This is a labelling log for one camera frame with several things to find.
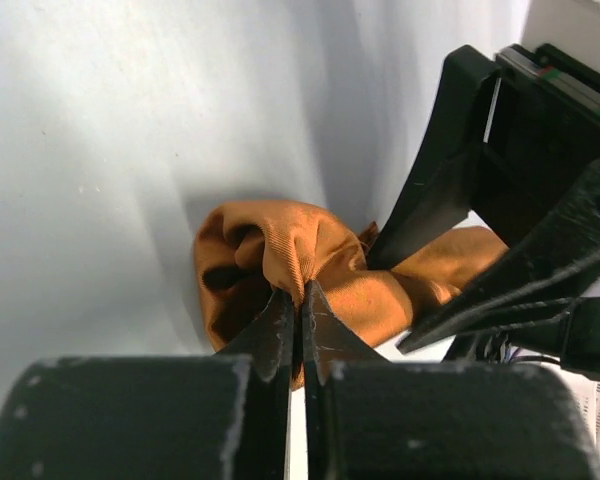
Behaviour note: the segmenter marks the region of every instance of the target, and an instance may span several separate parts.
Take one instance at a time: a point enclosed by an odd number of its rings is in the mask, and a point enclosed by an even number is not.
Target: white wall
[[[43,356],[209,352],[190,246],[224,200],[386,220],[444,56],[526,4],[0,1],[0,403]]]

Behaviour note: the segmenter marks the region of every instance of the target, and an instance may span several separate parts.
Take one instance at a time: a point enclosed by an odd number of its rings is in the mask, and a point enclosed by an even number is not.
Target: fabric fold
[[[317,280],[334,313],[375,347],[448,302],[493,264],[506,245],[483,227],[440,236],[391,271],[367,269],[375,224],[359,236],[329,211],[287,200],[228,202],[194,242],[200,306],[215,350],[262,309],[272,289],[298,309]]]

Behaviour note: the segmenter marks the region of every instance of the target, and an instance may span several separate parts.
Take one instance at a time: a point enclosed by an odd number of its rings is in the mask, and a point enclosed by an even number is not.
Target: white backdrop
[[[385,221],[444,56],[526,8],[0,1],[0,403],[39,357],[208,353],[190,247],[224,200]]]

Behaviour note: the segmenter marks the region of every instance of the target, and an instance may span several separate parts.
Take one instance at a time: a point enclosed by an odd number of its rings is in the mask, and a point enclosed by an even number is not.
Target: black plastic part
[[[233,357],[37,363],[0,414],[0,479],[233,478],[251,372]]]
[[[477,360],[501,363],[506,357],[507,335],[458,335],[447,350],[443,361]]]
[[[542,367],[342,364],[325,397],[335,458],[312,479],[600,479],[571,393]]]
[[[283,479],[293,315],[274,293],[211,357],[36,363],[0,414],[0,479]]]
[[[579,301],[557,321],[513,330],[512,344],[560,358],[564,370],[600,382],[600,298]]]
[[[244,432],[234,478],[285,478],[295,311],[282,290],[236,338],[212,358],[246,354],[257,373],[249,386]]]
[[[517,50],[600,89],[599,75],[564,54],[558,61],[556,49]],[[515,246],[600,158],[600,117],[548,82],[507,67],[501,55],[496,61],[504,74],[471,207],[507,245]]]
[[[600,159],[525,239],[439,311],[417,322],[406,353],[457,333],[531,326],[565,311],[600,277]]]
[[[394,267],[467,217],[498,70],[470,46],[445,59],[427,132],[370,268]]]
[[[320,285],[306,286],[302,307],[302,353],[304,360],[307,457],[309,480],[326,478],[334,468],[334,452],[328,448],[324,410],[324,385],[334,362],[389,362],[349,330],[331,311]]]

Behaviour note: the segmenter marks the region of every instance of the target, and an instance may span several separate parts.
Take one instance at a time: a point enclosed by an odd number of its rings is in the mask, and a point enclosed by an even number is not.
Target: cable
[[[560,365],[560,360],[556,360],[555,358],[545,357],[544,355],[523,355],[521,357],[515,357],[510,360],[510,363],[519,363],[519,362],[543,362],[543,363],[552,363],[553,365]]]

